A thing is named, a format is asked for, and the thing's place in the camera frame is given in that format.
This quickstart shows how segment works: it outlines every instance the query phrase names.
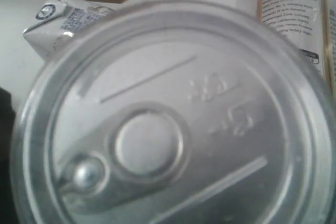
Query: silver metal lid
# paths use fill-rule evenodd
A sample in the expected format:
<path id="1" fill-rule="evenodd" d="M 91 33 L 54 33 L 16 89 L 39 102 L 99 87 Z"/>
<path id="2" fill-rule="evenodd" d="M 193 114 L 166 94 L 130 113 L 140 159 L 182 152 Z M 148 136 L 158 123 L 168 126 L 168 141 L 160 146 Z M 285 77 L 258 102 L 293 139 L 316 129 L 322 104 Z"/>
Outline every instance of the silver metal lid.
<path id="1" fill-rule="evenodd" d="M 333 101 L 266 26 L 217 5 L 146 3 L 54 58 L 13 142 L 27 223 L 325 222 Z"/>

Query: can lid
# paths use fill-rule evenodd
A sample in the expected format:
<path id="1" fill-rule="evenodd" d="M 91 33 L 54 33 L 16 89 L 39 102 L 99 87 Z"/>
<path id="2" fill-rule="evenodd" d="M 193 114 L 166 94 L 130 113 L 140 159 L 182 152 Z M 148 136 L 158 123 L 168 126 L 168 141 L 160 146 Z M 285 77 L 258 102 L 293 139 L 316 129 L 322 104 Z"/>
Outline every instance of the can lid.
<path id="1" fill-rule="evenodd" d="M 321 79 L 266 26 L 202 2 L 142 4 L 80 33 L 37 79 L 13 142 L 17 207 L 50 224 L 323 223 L 333 122 Z"/>

